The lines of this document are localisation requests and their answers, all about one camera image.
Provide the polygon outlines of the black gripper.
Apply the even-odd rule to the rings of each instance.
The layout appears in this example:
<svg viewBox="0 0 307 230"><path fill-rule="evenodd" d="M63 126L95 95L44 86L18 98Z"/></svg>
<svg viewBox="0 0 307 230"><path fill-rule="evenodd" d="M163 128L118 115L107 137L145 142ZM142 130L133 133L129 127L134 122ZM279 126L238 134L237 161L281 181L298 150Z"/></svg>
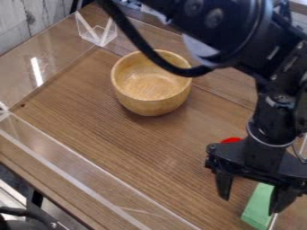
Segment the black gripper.
<svg viewBox="0 0 307 230"><path fill-rule="evenodd" d="M253 139L207 146L206 168L217 175L219 196L231 198L235 176L275 186L269 214L281 213L307 192L307 164L286 146L266 146Z"/></svg>

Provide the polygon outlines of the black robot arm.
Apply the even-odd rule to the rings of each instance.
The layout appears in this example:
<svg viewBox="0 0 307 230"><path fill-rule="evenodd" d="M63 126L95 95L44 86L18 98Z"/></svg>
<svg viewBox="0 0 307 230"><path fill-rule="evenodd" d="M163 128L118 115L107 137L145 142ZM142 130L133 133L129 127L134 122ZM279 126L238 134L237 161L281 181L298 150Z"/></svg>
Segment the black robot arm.
<svg viewBox="0 0 307 230"><path fill-rule="evenodd" d="M219 196L242 176L273 185L269 210L307 194L307 161L290 147L307 134L307 33L291 21L290 0L141 0L185 35L201 75L231 66L255 80L247 136L207 147Z"/></svg>

